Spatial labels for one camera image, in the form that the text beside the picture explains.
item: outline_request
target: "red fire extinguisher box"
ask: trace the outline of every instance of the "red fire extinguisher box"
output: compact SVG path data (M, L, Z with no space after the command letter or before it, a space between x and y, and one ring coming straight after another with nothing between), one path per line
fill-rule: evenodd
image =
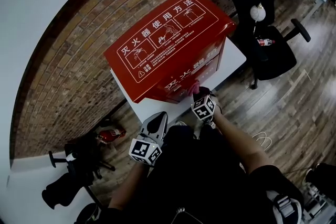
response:
M104 53L135 103L178 103L219 67L235 23L210 0L167 0Z

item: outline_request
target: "brick wall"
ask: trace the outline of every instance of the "brick wall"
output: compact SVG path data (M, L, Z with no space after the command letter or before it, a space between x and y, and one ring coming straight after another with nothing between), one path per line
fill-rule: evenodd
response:
M15 157L62 150L64 143L85 134L123 100L103 52L127 29L165 0L80 0L69 2L62 29L46 34L33 59L14 114L12 152ZM230 0L213 0L226 13ZM59 25L55 17L48 29Z

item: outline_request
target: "metal desk leg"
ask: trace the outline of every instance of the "metal desk leg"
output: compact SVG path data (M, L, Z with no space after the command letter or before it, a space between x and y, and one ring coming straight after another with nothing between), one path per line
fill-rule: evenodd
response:
M90 189L89 186L84 186L84 188L86 189L86 191L88 192L88 194L90 195L90 197L92 198L92 200L97 204L97 206L99 207L100 210L104 209L104 206L101 204L101 202L96 198L96 196L93 194L92 190Z
M305 18L303 18L303 20L301 21L301 23L305 24L309 20L309 18L314 14L314 12L318 10L318 8L322 5L322 3L323 3L322 0L316 0L314 7L305 16Z

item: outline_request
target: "pink object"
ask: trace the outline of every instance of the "pink object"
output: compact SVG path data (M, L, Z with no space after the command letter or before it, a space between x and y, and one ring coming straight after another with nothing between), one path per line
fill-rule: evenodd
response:
M192 96L193 93L198 94L200 91L200 83L199 81L196 81L194 84L191 85L191 87L188 90L188 96Z

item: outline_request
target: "wooden floor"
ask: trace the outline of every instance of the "wooden floor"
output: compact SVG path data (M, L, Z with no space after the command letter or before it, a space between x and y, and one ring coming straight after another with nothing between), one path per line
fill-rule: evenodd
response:
M286 33L291 29L290 19L301 20L313 0L276 0L275 5L274 25ZM267 153L283 173L318 162L336 164L336 9L332 3L323 4L305 27L312 40L306 43L299 35L289 42L298 62L290 71L259 81L258 89L251 90L253 74L245 68L216 90L229 120L250 135L264 131L271 137L273 143ZM191 112L181 118L190 125L196 121ZM134 163L128 150L140 128L128 103L112 119L126 129L127 136L106 148L106 160L117 170L102 170L103 179L92 187L104 204ZM301 187L305 173L286 176Z

